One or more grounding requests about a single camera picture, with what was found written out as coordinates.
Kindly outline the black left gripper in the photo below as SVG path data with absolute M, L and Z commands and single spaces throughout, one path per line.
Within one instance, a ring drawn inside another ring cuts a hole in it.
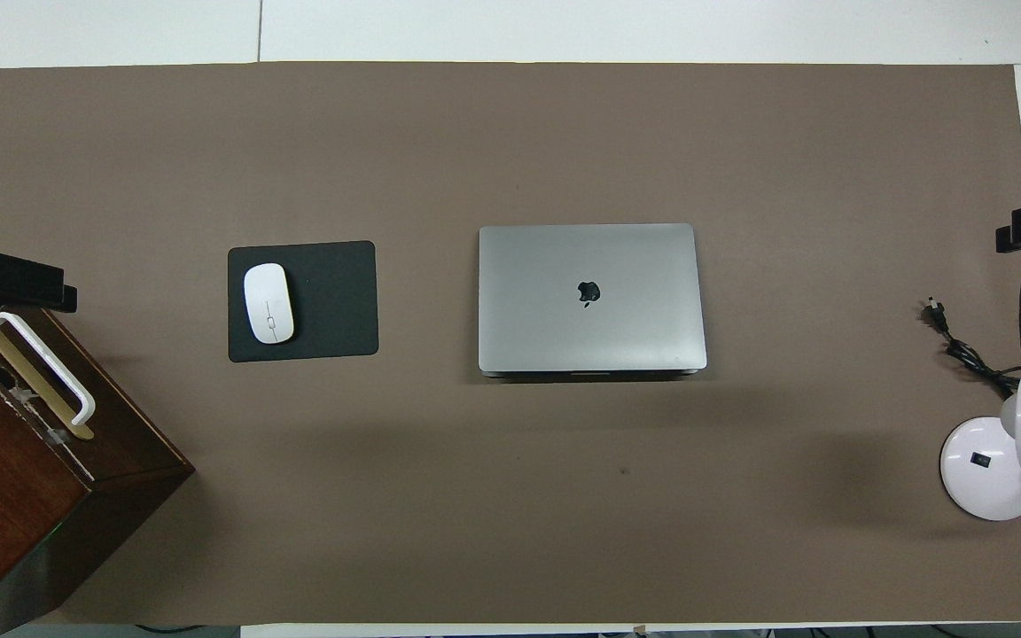
M 65 272 L 0 252 L 0 307 L 54 308 L 74 314 L 78 290 L 65 284 Z

